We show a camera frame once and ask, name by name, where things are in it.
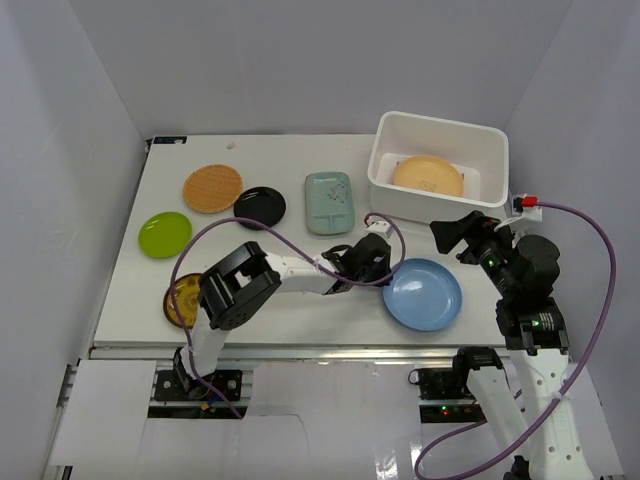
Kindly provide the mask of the beige round plate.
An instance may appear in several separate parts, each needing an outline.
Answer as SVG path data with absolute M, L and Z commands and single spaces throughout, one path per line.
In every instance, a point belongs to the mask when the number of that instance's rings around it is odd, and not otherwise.
M 409 157 L 398 163 L 393 173 L 393 184 L 428 193 L 462 197 L 462 174 L 447 161 L 430 155 Z

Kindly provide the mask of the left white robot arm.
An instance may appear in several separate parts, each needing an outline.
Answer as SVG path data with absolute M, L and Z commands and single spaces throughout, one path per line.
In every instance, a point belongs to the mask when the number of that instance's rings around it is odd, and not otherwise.
M 356 283 L 386 285 L 390 260 L 390 244 L 376 233 L 311 261 L 267 253 L 254 241 L 242 244 L 200 276 L 195 325 L 173 359 L 177 387 L 191 399 L 205 396 L 229 333 L 246 324 L 274 294 L 334 295 Z

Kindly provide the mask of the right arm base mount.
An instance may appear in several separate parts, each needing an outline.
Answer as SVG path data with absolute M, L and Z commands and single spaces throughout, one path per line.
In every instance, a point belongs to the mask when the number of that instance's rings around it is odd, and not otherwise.
M 408 383 L 419 390 L 419 413 L 423 424 L 484 422 L 479 401 L 453 368 L 414 368 Z

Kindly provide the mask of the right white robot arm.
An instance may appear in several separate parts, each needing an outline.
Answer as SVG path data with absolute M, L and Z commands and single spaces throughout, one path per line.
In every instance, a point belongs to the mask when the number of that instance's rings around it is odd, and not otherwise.
M 475 398 L 502 449 L 511 448 L 508 479 L 590 479 L 573 406 L 560 390 L 568 383 L 569 339 L 552 297 L 560 252 L 539 235 L 515 237 L 507 223 L 473 211 L 430 225 L 439 253 L 460 242 L 462 264 L 477 265 L 500 294 L 496 320 L 520 384 L 517 405 L 504 365 L 489 347 L 463 347 L 453 359 L 451 384 Z

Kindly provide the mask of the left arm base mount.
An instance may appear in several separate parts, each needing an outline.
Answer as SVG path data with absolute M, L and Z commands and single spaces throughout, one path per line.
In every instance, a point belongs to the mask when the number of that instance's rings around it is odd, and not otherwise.
M 242 400 L 243 372 L 241 370 L 216 370 L 205 380 L 213 385 L 234 405 L 239 417 L 229 405 L 214 391 L 198 381 L 192 381 L 188 389 L 184 387 L 178 374 L 171 369 L 157 372 L 151 417 L 179 419 L 235 419 L 242 418 L 246 406 L 240 406 Z

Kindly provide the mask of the blue round plate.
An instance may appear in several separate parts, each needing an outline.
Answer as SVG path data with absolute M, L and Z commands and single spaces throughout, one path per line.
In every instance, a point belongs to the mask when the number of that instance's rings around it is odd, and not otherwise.
M 449 328 L 463 305 L 455 276 L 439 263 L 423 258 L 405 260 L 383 288 L 382 298 L 399 324 L 419 332 Z

